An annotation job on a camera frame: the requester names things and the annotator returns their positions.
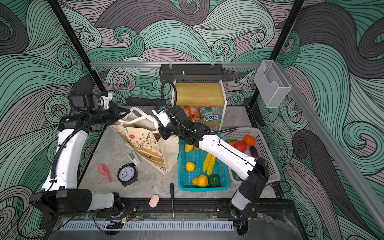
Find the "cream canvas grocery bag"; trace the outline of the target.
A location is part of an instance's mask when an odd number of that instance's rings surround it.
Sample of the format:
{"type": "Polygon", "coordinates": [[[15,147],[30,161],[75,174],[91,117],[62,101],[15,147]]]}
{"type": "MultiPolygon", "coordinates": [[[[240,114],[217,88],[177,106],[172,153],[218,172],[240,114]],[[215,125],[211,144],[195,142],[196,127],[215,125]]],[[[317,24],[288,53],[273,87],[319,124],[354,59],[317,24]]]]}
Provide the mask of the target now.
{"type": "Polygon", "coordinates": [[[160,136],[160,125],[155,117],[136,107],[130,111],[111,128],[141,160],[146,160],[166,175],[178,162],[179,138],[172,135],[165,140],[160,136]]]}

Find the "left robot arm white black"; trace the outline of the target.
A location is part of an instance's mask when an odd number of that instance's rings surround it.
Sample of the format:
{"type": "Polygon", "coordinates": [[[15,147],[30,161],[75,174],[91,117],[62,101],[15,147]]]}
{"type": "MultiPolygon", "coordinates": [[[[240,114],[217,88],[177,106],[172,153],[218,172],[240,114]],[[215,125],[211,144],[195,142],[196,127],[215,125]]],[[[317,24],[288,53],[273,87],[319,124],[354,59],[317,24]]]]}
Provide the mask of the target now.
{"type": "Polygon", "coordinates": [[[92,126],[105,128],[125,117],[112,102],[113,94],[76,94],[70,91],[73,114],[63,116],[58,125],[58,147],[52,168],[40,192],[32,194],[30,204],[46,214],[85,213],[108,209],[118,213],[123,203],[118,193],[97,194],[78,188],[77,172],[92,126]]]}

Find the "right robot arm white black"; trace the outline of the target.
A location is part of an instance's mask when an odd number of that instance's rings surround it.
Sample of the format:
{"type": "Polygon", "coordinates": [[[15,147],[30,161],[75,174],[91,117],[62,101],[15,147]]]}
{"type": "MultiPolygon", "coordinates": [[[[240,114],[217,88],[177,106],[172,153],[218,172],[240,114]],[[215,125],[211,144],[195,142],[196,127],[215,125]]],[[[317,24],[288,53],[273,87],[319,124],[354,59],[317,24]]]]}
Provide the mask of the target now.
{"type": "Polygon", "coordinates": [[[247,205],[257,202],[269,179],[267,161],[261,157],[256,159],[248,156],[219,137],[219,134],[234,132],[238,127],[214,132],[202,123],[192,123],[182,107],[169,107],[164,94],[166,84],[173,88],[175,95],[177,94],[174,83],[162,82],[160,93],[163,104],[153,110],[161,137],[167,140],[171,136],[177,136],[185,143],[212,154],[243,180],[229,204],[233,213],[243,211],[247,205]]]}

